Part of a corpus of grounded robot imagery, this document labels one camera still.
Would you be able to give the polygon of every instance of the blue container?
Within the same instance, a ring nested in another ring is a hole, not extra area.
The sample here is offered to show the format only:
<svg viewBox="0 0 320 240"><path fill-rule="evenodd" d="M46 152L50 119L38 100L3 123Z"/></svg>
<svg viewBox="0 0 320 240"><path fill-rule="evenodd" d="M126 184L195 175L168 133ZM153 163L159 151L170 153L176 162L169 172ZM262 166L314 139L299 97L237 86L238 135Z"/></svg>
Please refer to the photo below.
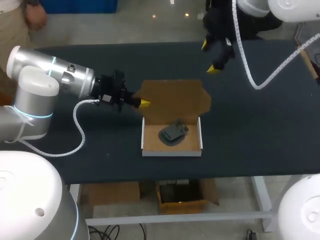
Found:
<svg viewBox="0 0 320 240"><path fill-rule="evenodd" d="M48 14L110 14L117 11L118 0L42 0Z"/></svg>

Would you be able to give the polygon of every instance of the khaki pants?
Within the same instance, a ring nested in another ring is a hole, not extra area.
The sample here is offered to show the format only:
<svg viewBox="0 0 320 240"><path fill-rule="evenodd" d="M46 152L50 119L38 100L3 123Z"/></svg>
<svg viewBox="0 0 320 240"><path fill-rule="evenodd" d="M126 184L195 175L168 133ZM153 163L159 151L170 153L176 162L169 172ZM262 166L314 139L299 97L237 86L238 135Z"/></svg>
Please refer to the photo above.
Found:
<svg viewBox="0 0 320 240"><path fill-rule="evenodd" d="M12 97L16 92L16 81L6 74L8 58L15 46L31 47L22 7L0 14L0 98L3 94Z"/></svg>

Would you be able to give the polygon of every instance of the open cardboard box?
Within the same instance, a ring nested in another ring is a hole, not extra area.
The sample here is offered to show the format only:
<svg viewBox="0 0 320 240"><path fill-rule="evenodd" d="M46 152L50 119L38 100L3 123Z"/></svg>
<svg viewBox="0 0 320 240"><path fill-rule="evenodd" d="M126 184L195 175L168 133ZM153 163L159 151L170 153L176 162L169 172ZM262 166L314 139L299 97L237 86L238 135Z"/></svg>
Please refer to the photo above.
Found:
<svg viewBox="0 0 320 240"><path fill-rule="evenodd" d="M170 197L174 196L173 199L175 200L172 201L166 200L162 187L166 186L161 186L159 183L156 184L159 211L162 214L199 214L206 209L208 202L217 206L220 205L214 178L191 180L189 184L180 185L180 187L176 185L173 190L176 191L175 194L171 191L169 194Z"/></svg>
<svg viewBox="0 0 320 240"><path fill-rule="evenodd" d="M203 143L200 115L210 110L211 97L200 80L145 80L135 94L149 101L140 107L143 115L142 156L200 157ZM165 145L158 137L163 128L181 120L189 131L175 146Z"/></svg>

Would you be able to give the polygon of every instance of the person's hand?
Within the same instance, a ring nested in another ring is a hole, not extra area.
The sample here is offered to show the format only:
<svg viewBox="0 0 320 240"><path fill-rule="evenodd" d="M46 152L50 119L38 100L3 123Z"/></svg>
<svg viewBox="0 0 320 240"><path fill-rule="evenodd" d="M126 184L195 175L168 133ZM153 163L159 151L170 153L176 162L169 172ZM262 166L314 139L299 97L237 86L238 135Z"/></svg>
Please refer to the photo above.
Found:
<svg viewBox="0 0 320 240"><path fill-rule="evenodd" d="M47 23L47 13L42 5L26 5L25 10L26 22L32 30L40 30Z"/></svg>

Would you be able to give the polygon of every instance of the black tablecloth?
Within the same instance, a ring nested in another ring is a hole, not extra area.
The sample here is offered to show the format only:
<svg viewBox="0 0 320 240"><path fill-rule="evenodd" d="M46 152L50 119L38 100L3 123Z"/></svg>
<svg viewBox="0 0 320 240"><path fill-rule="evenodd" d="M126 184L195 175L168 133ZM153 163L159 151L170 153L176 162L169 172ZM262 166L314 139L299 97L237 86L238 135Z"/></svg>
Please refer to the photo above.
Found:
<svg viewBox="0 0 320 240"><path fill-rule="evenodd" d="M211 111L201 116L202 157L142 157L142 117L131 107L84 105L78 119L86 133L77 153L47 158L67 184L208 177L312 174L320 172L320 89L297 57L266 88L249 84L240 59L208 75L218 55L202 43L82 45L41 51L95 70L96 75L125 72L127 87L143 80L201 79L211 95ZM291 41L247 41L249 66L257 84L296 48ZM32 143L49 153L77 147L81 136L72 119L77 99L61 95L48 135ZM29 151L21 143L2 150Z"/></svg>

